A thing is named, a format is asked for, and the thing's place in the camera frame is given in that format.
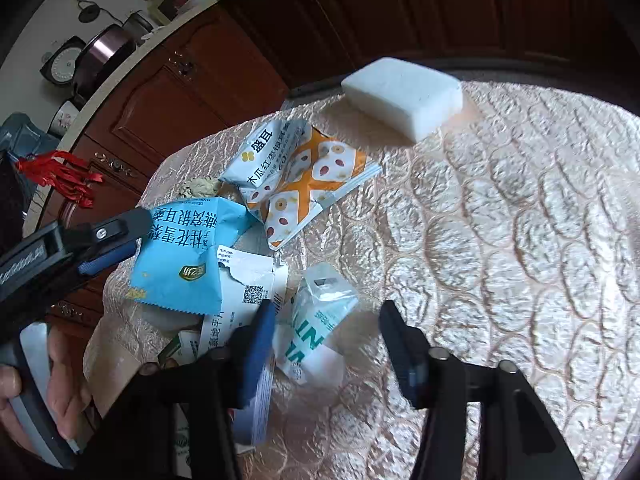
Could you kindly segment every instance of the table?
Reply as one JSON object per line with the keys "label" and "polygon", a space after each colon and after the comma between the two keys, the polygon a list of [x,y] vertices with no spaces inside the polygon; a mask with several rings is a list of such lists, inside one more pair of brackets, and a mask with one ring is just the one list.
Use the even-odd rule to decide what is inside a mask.
{"label": "table", "polygon": [[[586,479],[608,478],[631,455],[640,434],[640,119],[556,89],[463,88],[477,120],[415,146],[341,96],[267,117],[307,118],[383,171],[280,251],[290,292],[307,266],[326,261],[361,300],[329,341],[346,359],[343,386],[314,391],[278,373],[267,442],[242,457],[246,478],[409,477],[424,412],[402,398],[390,369],[377,326],[384,299],[462,360],[516,362]],[[267,118],[169,157],[140,205],[169,202],[185,180],[218,176]],[[169,341],[124,299],[131,267],[109,278],[84,359],[90,383],[106,370],[115,385],[107,406]],[[468,421],[463,476],[473,478],[477,406]]]}

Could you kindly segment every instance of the red ribbon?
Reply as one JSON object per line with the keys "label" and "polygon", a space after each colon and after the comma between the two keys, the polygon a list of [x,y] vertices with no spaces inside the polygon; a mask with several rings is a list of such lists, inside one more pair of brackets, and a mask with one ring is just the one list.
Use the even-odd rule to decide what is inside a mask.
{"label": "red ribbon", "polygon": [[[54,157],[66,160],[65,166]],[[15,163],[17,170],[40,186],[52,186],[65,198],[80,207],[94,206],[94,191],[86,182],[102,182],[100,173],[88,171],[89,164],[69,152],[43,153],[33,158],[20,158]]]}

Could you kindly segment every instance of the screw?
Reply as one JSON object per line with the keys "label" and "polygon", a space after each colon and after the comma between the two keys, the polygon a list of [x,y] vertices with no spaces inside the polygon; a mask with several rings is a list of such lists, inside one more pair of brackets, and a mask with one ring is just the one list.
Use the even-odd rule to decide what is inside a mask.
{"label": "screw", "polygon": [[429,348],[429,355],[438,361],[446,361],[449,359],[449,351],[442,346],[433,346]]}
{"label": "screw", "polygon": [[503,359],[498,363],[498,367],[503,372],[507,372],[508,374],[514,374],[518,371],[518,367],[515,365],[513,361],[509,361],[508,359]]}

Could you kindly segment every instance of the white rectangular block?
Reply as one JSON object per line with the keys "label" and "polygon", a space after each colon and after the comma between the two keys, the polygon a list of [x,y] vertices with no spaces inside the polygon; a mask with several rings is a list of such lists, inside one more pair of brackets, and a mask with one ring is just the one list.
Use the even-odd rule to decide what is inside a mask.
{"label": "white rectangular block", "polygon": [[419,142],[462,110],[460,81],[425,66],[383,57],[342,81],[359,110]]}

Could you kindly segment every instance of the white wall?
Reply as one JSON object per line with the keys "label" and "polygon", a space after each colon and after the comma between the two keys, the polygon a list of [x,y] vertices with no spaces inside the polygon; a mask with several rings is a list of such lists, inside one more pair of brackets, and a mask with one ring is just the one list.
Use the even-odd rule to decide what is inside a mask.
{"label": "white wall", "polygon": [[[93,0],[120,20],[145,10],[144,0]],[[91,23],[78,21],[76,0],[45,0],[24,27],[0,67],[0,124],[13,112],[24,112],[47,130],[60,105],[71,96],[40,75],[47,52],[55,52],[72,36],[89,41],[114,21],[106,12]]]}

